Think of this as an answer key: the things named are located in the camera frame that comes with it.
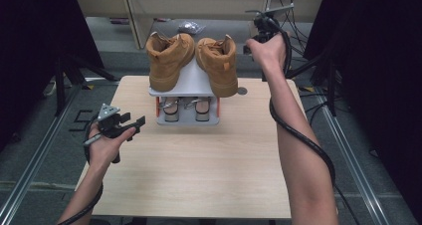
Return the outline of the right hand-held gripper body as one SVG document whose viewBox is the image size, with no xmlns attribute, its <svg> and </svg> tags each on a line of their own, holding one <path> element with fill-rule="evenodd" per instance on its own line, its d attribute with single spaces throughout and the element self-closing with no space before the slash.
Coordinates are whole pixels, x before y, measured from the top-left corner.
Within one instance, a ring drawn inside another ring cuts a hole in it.
<svg viewBox="0 0 422 225">
<path fill-rule="evenodd" d="M 288 13 L 293 8 L 294 5 L 290 4 L 266 11 L 257 11 L 253 22 L 257 28 L 258 34 L 254 36 L 254 39 L 260 43 L 265 43 L 276 34 L 281 33 L 282 26 L 276 17 Z"/>
</svg>

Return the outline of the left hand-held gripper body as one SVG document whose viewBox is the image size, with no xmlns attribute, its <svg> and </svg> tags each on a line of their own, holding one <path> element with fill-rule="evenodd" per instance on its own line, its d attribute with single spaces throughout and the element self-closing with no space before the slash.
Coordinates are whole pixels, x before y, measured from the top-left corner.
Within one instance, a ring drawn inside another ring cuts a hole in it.
<svg viewBox="0 0 422 225">
<path fill-rule="evenodd" d="M 99 123 L 100 132 L 109 138 L 116 138 L 120 136 L 125 127 L 119 122 L 121 116 L 120 108 L 103 104 L 99 111 L 97 121 Z"/>
</svg>

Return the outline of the black silver-strap sandal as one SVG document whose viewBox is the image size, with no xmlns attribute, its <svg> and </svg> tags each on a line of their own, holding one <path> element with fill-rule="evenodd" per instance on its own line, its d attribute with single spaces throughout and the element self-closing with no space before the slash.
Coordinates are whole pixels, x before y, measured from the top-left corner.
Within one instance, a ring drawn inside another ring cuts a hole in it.
<svg viewBox="0 0 422 225">
<path fill-rule="evenodd" d="M 159 104 L 159 107 L 164 112 L 164 120 L 168 122 L 176 122 L 179 120 L 179 98 L 178 97 L 166 97 L 163 102 Z"/>
<path fill-rule="evenodd" d="M 210 119 L 210 102 L 211 99 L 208 97 L 193 98 L 188 101 L 184 108 L 195 109 L 195 120 L 196 121 L 208 121 Z"/>
</svg>

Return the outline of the tan suede boot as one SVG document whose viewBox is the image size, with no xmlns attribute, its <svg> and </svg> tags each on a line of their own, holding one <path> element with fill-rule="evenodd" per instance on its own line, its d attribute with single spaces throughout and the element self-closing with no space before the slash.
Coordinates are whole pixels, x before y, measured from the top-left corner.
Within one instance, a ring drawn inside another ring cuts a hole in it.
<svg viewBox="0 0 422 225">
<path fill-rule="evenodd" d="M 208 75 L 217 98 L 229 98 L 238 91 L 236 52 L 236 44 L 229 35 L 222 40 L 203 38 L 196 45 L 197 65 Z"/>
<path fill-rule="evenodd" d="M 145 49 L 150 66 L 151 88 L 158 92 L 168 92 L 176 86 L 181 69 L 194 57 L 194 40 L 185 33 L 166 38 L 153 32 Z"/>
</svg>

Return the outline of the white two-tier shoe rack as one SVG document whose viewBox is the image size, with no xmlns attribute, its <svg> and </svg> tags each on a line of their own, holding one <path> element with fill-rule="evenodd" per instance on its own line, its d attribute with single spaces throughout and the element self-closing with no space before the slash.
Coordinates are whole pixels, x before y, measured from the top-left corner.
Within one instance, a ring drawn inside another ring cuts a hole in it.
<svg viewBox="0 0 422 225">
<path fill-rule="evenodd" d="M 212 93 L 208 75 L 197 65 L 196 59 L 183 67 L 175 87 L 167 92 L 159 92 L 153 88 L 148 89 L 152 97 L 156 97 L 156 122 L 160 125 L 174 126 L 200 126 L 216 125 L 219 123 L 219 99 Z M 168 97 L 180 98 L 178 106 L 178 121 L 166 121 L 163 103 Z M 198 121 L 196 119 L 194 98 L 209 98 L 209 119 Z"/>
</svg>

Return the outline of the person's right hand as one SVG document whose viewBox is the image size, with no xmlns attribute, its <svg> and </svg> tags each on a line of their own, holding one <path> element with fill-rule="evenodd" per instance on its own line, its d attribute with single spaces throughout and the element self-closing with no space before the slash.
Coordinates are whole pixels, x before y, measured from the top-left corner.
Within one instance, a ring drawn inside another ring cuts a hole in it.
<svg viewBox="0 0 422 225">
<path fill-rule="evenodd" d="M 266 43 L 249 39 L 246 45 L 250 48 L 254 61 L 262 67 L 266 75 L 283 73 L 286 46 L 281 34 L 277 34 Z"/>
</svg>

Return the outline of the person's left hand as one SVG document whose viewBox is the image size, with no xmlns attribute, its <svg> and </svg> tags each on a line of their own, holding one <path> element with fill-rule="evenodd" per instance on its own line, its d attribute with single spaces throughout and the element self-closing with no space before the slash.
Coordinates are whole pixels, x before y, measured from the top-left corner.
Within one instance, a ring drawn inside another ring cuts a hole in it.
<svg viewBox="0 0 422 225">
<path fill-rule="evenodd" d="M 135 133 L 135 128 L 126 129 L 116 138 L 108 138 L 101 135 L 90 146 L 90 170 L 105 172 L 111 162 L 115 160 L 121 145 L 131 138 Z"/>
</svg>

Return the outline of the black metal stand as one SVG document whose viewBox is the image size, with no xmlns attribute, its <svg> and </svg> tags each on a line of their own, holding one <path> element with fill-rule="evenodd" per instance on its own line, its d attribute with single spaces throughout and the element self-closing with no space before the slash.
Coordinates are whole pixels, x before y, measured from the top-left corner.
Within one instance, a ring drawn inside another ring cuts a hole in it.
<svg viewBox="0 0 422 225">
<path fill-rule="evenodd" d="M 335 106 L 334 106 L 334 97 L 335 97 L 335 64 L 333 59 L 330 56 L 327 56 L 325 53 L 321 53 L 315 58 L 307 61 L 302 66 L 291 69 L 290 60 L 291 56 L 288 56 L 288 63 L 285 68 L 286 77 L 292 79 L 295 76 L 298 76 L 305 71 L 314 68 L 314 72 L 311 75 L 310 81 L 314 86 L 321 86 L 323 83 L 327 85 L 327 95 L 326 101 L 329 111 L 332 116 L 336 116 Z"/>
<path fill-rule="evenodd" d="M 81 57 L 62 53 L 55 62 L 57 95 L 56 115 L 59 115 L 66 105 L 64 76 L 67 76 L 72 85 L 84 86 L 87 83 L 87 80 L 83 76 L 80 68 L 86 68 L 108 81 L 118 81 L 118 77 L 108 73 L 104 68 L 91 64 Z"/>
</svg>

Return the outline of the beige wooden desk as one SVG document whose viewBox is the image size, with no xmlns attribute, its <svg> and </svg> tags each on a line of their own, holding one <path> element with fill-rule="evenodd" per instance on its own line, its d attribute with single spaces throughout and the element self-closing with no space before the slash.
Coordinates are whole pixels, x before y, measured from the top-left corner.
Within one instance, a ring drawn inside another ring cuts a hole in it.
<svg viewBox="0 0 422 225">
<path fill-rule="evenodd" d="M 126 18 L 142 49 L 155 18 L 251 21 L 254 10 L 293 4 L 295 19 L 311 23 L 322 0 L 78 0 L 86 17 Z"/>
</svg>

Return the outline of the clear plastic bag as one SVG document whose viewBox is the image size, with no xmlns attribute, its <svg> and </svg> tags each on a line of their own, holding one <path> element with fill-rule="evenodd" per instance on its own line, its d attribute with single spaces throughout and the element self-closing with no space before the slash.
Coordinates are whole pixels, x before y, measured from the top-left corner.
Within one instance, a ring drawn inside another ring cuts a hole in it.
<svg viewBox="0 0 422 225">
<path fill-rule="evenodd" d="M 206 28 L 205 25 L 193 21 L 182 21 L 178 26 L 178 31 L 190 35 L 197 35 Z"/>
</svg>

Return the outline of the black curtain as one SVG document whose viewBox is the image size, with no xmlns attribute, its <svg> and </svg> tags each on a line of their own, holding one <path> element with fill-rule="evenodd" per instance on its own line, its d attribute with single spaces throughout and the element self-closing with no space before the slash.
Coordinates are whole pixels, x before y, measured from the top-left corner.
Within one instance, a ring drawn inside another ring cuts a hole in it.
<svg viewBox="0 0 422 225">
<path fill-rule="evenodd" d="M 0 151 L 69 57 L 103 65 L 78 0 L 0 0 Z"/>
<path fill-rule="evenodd" d="M 422 0 L 322 0 L 307 58 L 330 40 L 347 100 L 422 224 Z"/>
</svg>

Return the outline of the aluminium floor rail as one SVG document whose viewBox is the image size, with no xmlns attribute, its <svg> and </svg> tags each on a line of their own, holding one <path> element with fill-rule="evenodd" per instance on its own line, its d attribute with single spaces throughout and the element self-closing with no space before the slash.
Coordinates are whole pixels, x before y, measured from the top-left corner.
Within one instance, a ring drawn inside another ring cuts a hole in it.
<svg viewBox="0 0 422 225">
<path fill-rule="evenodd" d="M 381 203 L 374 192 L 374 189 L 364 174 L 362 167 L 357 160 L 357 157 L 352 151 L 345 133 L 343 132 L 336 116 L 331 112 L 333 105 L 328 102 L 328 99 L 323 98 L 324 93 L 321 87 L 315 87 L 315 90 L 317 93 L 316 97 L 318 101 L 320 103 L 327 103 L 326 109 L 322 110 L 325 120 L 327 121 L 328 126 L 336 140 L 339 150 L 341 151 L 345 163 L 347 164 L 348 170 L 368 210 L 368 213 L 372 218 L 374 225 L 390 225 L 390 221 L 387 218 L 384 209 L 382 208 Z"/>
<path fill-rule="evenodd" d="M 53 111 L 54 116 L 50 120 L 44 118 L 41 121 L 41 124 L 44 124 L 47 130 L 45 132 L 33 132 L 33 135 L 40 136 L 42 139 L 37 143 L 35 139 L 30 139 L 31 143 L 36 143 L 36 147 L 27 160 L 20 160 L 24 167 L 19 177 L 16 180 L 9 181 L 0 179 L 0 191 L 8 191 L 8 195 L 0 205 L 0 225 L 9 225 L 13 220 L 34 177 L 50 151 L 72 102 L 81 89 L 81 86 L 71 86 L 69 93 L 65 96 L 64 105 L 59 111 Z"/>
</svg>

